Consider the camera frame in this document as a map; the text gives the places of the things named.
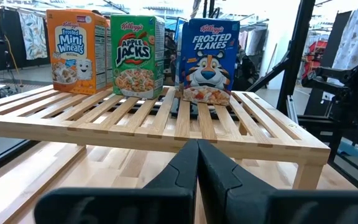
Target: wooden slatted shelf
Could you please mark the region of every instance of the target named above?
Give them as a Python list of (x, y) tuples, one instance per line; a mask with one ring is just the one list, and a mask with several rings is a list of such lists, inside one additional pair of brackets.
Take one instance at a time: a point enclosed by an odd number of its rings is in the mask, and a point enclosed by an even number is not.
[[(0, 137), (163, 152), (177, 152), (189, 139), (207, 139), (236, 159), (296, 162), (293, 187), (316, 188), (329, 148), (255, 93), (234, 91), (228, 107), (195, 104), (197, 127), (190, 116), (192, 103), (174, 87), (164, 87), (162, 96), (160, 101), (140, 100), (111, 90), (88, 96), (46, 86), (0, 99)], [(174, 104), (176, 118), (171, 117)], [(127, 116), (134, 106), (134, 114)]]

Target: wooden leg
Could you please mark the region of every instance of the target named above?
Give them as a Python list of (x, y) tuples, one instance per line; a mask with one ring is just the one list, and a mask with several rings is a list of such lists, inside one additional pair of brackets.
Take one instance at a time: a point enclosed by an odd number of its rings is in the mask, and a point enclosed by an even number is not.
[(298, 164), (292, 189), (315, 190), (322, 170), (323, 165)]

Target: kellogg's logo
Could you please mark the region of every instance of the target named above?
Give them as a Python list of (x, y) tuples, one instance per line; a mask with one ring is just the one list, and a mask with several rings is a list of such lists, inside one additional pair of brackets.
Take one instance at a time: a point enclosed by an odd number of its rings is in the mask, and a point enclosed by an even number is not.
[(80, 25), (78, 23), (66, 21), (62, 24), (62, 26), (68, 26), (68, 27), (71, 27), (72, 29), (74, 29), (76, 27), (79, 27)]
[(212, 32), (213, 34), (219, 34), (220, 32), (223, 32), (223, 27), (215, 27), (215, 25), (203, 25), (200, 28), (201, 32)]
[(121, 29), (138, 32), (143, 29), (143, 24), (135, 25), (133, 22), (124, 22), (123, 24), (121, 24)]

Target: cereal box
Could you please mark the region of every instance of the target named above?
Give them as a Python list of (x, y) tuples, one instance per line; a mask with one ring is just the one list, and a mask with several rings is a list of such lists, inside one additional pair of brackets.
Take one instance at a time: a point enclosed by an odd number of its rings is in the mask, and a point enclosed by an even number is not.
[(95, 94), (106, 87), (106, 19), (81, 9), (47, 10), (53, 88)]
[(183, 80), (185, 79), (185, 60), (186, 58), (181, 53), (182, 50), (185, 48), (183, 45), (185, 41), (183, 41), (184, 38), (186, 38), (186, 34), (188, 28), (188, 22), (185, 22), (182, 25), (179, 25), (178, 27), (178, 47), (177, 47), (177, 61), (176, 61), (176, 70), (175, 70), (175, 88), (176, 90), (183, 93)]
[(113, 91), (155, 98), (162, 92), (163, 19), (155, 16), (111, 16)]
[(186, 47), (185, 100), (228, 105), (234, 79), (239, 21), (191, 19)]
[(106, 19), (106, 88), (112, 87), (110, 19)]

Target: white wall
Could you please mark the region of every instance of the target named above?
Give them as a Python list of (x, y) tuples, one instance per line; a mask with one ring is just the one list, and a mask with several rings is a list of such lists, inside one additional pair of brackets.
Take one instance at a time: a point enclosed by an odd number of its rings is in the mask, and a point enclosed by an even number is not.
[[(270, 1), (269, 3), (270, 4), (267, 6), (269, 22), (265, 45), (266, 48), (260, 67), (260, 76), (264, 76), (266, 72), (271, 71), (272, 67), (281, 61), (285, 52), (287, 52), (288, 42), (292, 37), (300, 0), (280, 0)], [(283, 73), (284, 72), (271, 80), (267, 87), (274, 90), (280, 89)]]

